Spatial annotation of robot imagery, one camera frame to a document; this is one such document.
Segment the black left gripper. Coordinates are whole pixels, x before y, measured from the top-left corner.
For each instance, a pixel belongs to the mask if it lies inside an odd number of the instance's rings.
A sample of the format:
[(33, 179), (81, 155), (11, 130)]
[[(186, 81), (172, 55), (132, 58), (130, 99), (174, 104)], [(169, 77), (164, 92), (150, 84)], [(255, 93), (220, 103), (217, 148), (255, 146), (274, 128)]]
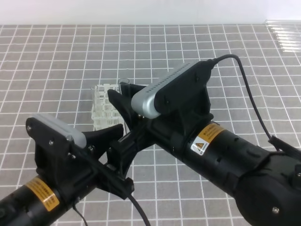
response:
[(126, 174), (141, 151), (139, 132), (124, 135), (123, 125), (117, 124), (83, 134), (86, 147), (74, 147), (68, 161), (56, 167), (56, 187), (61, 198), (82, 198), (95, 188), (128, 198), (134, 183)]

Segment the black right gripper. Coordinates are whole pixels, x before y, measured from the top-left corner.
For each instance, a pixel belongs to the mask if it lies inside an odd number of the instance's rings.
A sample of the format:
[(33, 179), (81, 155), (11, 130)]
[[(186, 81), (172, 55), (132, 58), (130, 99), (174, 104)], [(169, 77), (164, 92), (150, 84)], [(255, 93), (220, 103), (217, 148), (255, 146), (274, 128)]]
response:
[(212, 121), (208, 94), (164, 99), (167, 113), (156, 109), (155, 95), (139, 97), (139, 115), (132, 106), (132, 97), (144, 85), (130, 83), (128, 95), (108, 90), (109, 102), (117, 109), (130, 131), (139, 132), (138, 147), (142, 150), (157, 144), (187, 165), (218, 165), (225, 148), (221, 141), (223, 128)]

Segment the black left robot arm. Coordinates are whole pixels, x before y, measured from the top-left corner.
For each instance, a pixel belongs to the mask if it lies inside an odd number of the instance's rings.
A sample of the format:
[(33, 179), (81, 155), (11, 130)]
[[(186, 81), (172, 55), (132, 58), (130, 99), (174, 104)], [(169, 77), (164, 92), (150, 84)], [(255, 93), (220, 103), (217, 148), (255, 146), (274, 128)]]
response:
[(37, 176), (3, 198), (3, 226), (49, 226), (94, 189), (129, 199), (150, 222), (132, 196), (127, 171), (137, 153), (154, 144), (143, 127), (128, 134), (118, 124), (103, 130), (80, 132), (69, 125), (46, 125), (31, 118), (27, 132), (35, 141)]

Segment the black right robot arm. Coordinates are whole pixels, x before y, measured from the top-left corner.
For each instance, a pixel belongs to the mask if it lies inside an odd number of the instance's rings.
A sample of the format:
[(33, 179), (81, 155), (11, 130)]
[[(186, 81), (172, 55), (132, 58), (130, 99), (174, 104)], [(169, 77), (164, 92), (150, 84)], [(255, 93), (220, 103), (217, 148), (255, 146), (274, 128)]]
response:
[(205, 85), (157, 92), (159, 115), (153, 119), (131, 105), (146, 91), (133, 84), (124, 95), (108, 91), (130, 130), (108, 155), (120, 174), (127, 173), (139, 151), (156, 144), (233, 197), (249, 224), (300, 225), (301, 153), (296, 148), (273, 137), (279, 150), (270, 152), (215, 123)]

